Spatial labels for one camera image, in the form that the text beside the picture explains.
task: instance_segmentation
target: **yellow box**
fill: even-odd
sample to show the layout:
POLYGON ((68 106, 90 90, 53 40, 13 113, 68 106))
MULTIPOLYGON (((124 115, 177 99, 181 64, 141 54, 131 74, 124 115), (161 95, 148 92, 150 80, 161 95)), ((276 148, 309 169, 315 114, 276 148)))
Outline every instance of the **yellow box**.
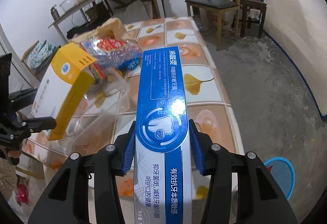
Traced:
POLYGON ((87 66, 97 61, 75 43, 58 50, 45 72, 32 106, 32 115, 51 116, 57 126, 44 131, 48 140, 63 138, 67 125, 83 95, 94 81, 86 71, 87 66))

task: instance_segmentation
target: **blue gripper pad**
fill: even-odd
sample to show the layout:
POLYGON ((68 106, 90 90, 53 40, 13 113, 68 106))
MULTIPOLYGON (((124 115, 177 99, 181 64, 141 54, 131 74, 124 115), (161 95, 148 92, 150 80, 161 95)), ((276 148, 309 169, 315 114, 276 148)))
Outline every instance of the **blue gripper pad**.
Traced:
POLYGON ((191 142, 191 152, 193 154, 193 159, 195 162, 195 166, 197 170, 200 172, 200 174, 204 173, 204 157, 203 157, 203 151, 201 149, 199 140, 197 139, 196 131, 194 130, 194 127, 189 120, 189 132, 190 132, 190 142, 191 142))
POLYGON ((135 153, 135 127, 130 134, 130 138, 128 139, 128 143, 123 155, 122 172, 124 174, 126 174, 130 170, 130 167, 132 166, 134 153, 135 153))

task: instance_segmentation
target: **wooden stool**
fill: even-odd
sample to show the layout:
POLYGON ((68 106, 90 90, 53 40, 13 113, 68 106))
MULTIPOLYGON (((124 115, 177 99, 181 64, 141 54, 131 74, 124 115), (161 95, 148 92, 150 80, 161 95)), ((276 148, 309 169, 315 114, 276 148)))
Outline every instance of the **wooden stool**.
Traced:
MULTIPOLYGON (((264 19, 265 19, 265 14, 266 14, 266 10, 267 10, 267 4, 265 4, 264 2, 262 2, 260 0, 240 0, 240 8, 242 9, 242 19, 240 20, 242 22, 241 37, 244 37, 244 35, 245 35, 246 13, 248 11, 250 11, 250 9, 260 10, 261 22, 253 21, 251 18, 249 18, 247 21, 248 28, 251 28, 251 23, 260 23, 259 33, 258 33, 258 37, 260 38, 262 36, 262 31, 263 31, 263 27, 264 27, 264 19)), ((235 23, 235 15, 234 15, 232 27, 234 27, 234 23, 235 23)))

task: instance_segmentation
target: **person's hand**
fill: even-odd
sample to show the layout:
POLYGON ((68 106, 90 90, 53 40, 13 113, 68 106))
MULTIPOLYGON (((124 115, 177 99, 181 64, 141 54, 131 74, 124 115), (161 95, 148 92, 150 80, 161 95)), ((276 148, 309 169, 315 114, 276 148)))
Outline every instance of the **person's hand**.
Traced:
POLYGON ((8 157, 10 158, 19 158, 19 156, 22 154, 22 143, 19 145, 19 150, 10 150, 8 151, 8 157))

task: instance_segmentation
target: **snack package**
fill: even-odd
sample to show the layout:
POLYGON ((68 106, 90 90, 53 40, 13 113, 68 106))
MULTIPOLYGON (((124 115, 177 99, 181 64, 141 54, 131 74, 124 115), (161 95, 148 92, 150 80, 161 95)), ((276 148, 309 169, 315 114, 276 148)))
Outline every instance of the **snack package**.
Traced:
POLYGON ((124 42, 114 38, 91 37, 81 42, 80 46, 97 59, 91 65, 91 71, 102 79, 107 76, 109 68, 134 69, 142 57, 138 45, 130 40, 124 42))
POLYGON ((118 40, 122 39, 122 36, 126 33, 126 29, 122 22, 118 18, 110 18, 96 29, 81 34, 77 37, 72 38, 70 41, 79 44, 91 37, 102 37, 102 38, 115 38, 118 40))

